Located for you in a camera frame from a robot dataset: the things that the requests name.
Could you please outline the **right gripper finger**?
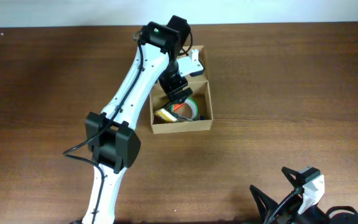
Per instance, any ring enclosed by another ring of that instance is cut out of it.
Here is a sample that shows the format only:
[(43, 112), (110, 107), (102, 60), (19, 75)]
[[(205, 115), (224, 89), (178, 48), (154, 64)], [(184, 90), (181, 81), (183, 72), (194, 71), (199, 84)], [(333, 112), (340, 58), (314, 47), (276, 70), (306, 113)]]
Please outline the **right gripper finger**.
[(269, 219), (269, 216), (271, 216), (274, 211), (276, 211), (278, 203), (254, 185), (250, 185), (249, 189), (256, 202), (260, 218), (262, 219), (262, 222), (264, 222)]
[(282, 167), (282, 173), (295, 189), (303, 185), (303, 176), (300, 172)]

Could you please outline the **yellow sticky note pad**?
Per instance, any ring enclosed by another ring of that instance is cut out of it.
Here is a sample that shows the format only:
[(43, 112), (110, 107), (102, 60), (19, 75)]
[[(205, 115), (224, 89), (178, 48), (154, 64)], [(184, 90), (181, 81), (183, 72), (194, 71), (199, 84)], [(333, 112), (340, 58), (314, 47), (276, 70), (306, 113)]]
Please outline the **yellow sticky note pad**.
[(166, 123), (176, 123), (178, 122), (178, 119), (172, 115), (169, 111), (167, 111), (165, 108), (161, 108), (154, 112), (154, 115), (156, 117), (164, 120)]

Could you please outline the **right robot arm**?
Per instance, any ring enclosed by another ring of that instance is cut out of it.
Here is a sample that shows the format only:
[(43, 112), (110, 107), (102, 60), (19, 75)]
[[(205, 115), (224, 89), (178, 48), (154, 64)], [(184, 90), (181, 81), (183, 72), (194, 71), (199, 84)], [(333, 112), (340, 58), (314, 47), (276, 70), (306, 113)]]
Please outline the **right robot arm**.
[(358, 212), (352, 206), (335, 206), (326, 212), (318, 207), (325, 193), (324, 175), (319, 169), (282, 167), (282, 173), (293, 190), (280, 203), (250, 186), (263, 224), (358, 224)]

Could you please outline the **orange black stapler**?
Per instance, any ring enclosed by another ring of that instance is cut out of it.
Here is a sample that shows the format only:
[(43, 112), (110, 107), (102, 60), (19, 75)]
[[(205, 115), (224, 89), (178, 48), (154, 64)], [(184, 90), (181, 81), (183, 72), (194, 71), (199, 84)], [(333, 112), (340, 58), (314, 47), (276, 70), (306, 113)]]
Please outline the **orange black stapler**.
[(184, 103), (173, 105), (173, 112), (178, 111), (182, 107), (184, 107)]

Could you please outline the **black pen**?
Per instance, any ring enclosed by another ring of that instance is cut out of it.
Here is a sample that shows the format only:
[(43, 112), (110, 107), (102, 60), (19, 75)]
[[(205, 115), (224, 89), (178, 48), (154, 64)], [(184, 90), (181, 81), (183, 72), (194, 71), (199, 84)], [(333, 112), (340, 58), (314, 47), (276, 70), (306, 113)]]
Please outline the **black pen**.
[(181, 120), (184, 120), (184, 121), (194, 121), (193, 119), (191, 119), (191, 118), (187, 118), (187, 117), (185, 117), (185, 116), (182, 116), (182, 115), (180, 115), (180, 114), (174, 114), (174, 117), (176, 117), (176, 118), (178, 118), (178, 119), (181, 119)]

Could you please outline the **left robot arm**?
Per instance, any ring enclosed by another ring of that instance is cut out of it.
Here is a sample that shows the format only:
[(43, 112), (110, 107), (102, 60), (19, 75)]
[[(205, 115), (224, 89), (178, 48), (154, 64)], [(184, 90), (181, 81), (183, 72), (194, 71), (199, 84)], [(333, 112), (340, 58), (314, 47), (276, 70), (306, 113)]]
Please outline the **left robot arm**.
[(184, 102), (192, 94), (186, 75), (199, 75), (197, 51), (184, 53), (191, 38), (186, 20), (173, 16), (167, 25), (149, 22), (134, 39), (135, 59), (117, 93), (100, 113), (86, 117), (86, 145), (92, 153), (94, 182), (89, 206), (82, 223), (114, 223), (115, 204), (121, 181), (140, 151), (135, 133), (140, 111), (159, 83), (168, 105)]

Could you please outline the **brown cardboard box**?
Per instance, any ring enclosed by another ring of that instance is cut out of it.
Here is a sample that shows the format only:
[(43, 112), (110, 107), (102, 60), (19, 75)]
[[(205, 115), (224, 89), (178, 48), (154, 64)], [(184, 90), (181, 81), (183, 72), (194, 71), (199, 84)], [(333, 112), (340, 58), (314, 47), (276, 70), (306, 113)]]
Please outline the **brown cardboard box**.
[(159, 84), (155, 84), (149, 94), (150, 98), (150, 123), (152, 131), (155, 134), (163, 133), (180, 133), (190, 131), (206, 131), (210, 130), (213, 123), (213, 109), (211, 103), (211, 93), (209, 86), (209, 67), (208, 54), (206, 47), (203, 45), (196, 45), (194, 50), (199, 50), (199, 60), (203, 64), (205, 70), (203, 74), (196, 77), (187, 75), (188, 88), (191, 88), (193, 94), (190, 98), (197, 104), (198, 114), (203, 117), (198, 121), (180, 121), (177, 123), (167, 123), (158, 116), (155, 112), (164, 104), (168, 103), (168, 98)]

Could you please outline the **green tape roll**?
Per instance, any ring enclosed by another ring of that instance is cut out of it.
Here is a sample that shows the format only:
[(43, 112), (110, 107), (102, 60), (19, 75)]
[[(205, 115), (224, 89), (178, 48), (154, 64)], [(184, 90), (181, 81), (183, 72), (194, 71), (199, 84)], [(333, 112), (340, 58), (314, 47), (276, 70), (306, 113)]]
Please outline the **green tape roll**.
[[(196, 119), (198, 116), (198, 106), (195, 103), (195, 101), (192, 100), (191, 98), (187, 98), (183, 103), (184, 103), (184, 106), (187, 105), (191, 110), (191, 116), (189, 118), (191, 118), (193, 120)], [(173, 112), (173, 105), (170, 106), (170, 112), (173, 114), (175, 114), (175, 113), (178, 114), (177, 111)]]

